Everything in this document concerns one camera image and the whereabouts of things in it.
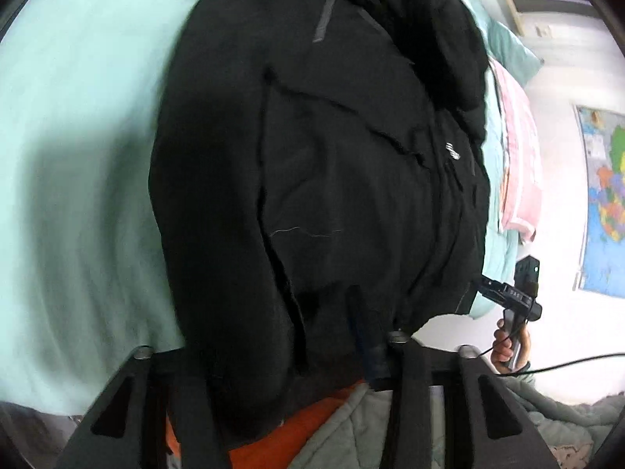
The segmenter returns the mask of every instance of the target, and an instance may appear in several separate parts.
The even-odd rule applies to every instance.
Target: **orange fabric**
[[[282,426],[259,441],[229,452],[233,469],[287,469],[307,440],[341,407],[355,385],[297,412]],[[180,457],[170,419],[167,419],[166,440],[174,455]]]

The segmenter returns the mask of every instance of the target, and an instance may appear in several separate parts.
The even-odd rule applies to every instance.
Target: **white wall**
[[[625,299],[573,291],[588,209],[584,150],[573,105],[625,114],[625,59],[599,20],[555,13],[527,14],[523,20],[524,42],[545,60],[526,87],[545,170],[543,215],[535,242],[521,251],[541,261],[543,318],[530,326],[532,366],[540,368],[625,352]],[[461,343],[488,348],[498,311],[477,321],[432,319],[418,338],[442,349]],[[539,374],[536,385],[568,403],[593,402],[625,390],[625,358]]]

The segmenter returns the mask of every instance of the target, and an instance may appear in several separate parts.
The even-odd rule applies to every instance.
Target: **black jacket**
[[[243,437],[362,375],[349,301],[380,337],[458,310],[487,64],[460,0],[196,5],[149,187],[180,328]]]

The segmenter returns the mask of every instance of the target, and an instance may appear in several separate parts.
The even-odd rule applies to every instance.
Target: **pillow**
[[[523,242],[533,241],[543,201],[543,166],[536,123],[521,85],[499,62],[491,59],[491,65],[507,130],[499,230],[516,229]]]
[[[521,39],[498,21],[488,25],[488,45],[495,59],[525,86],[543,66],[543,61],[523,45]]]

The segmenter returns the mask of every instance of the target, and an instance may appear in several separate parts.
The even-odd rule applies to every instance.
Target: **device handle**
[[[504,331],[510,336],[512,341],[512,357],[507,362],[504,362],[503,366],[512,372],[516,369],[519,356],[521,355],[521,337],[519,332],[524,322],[526,321],[523,316],[511,309],[504,310]]]

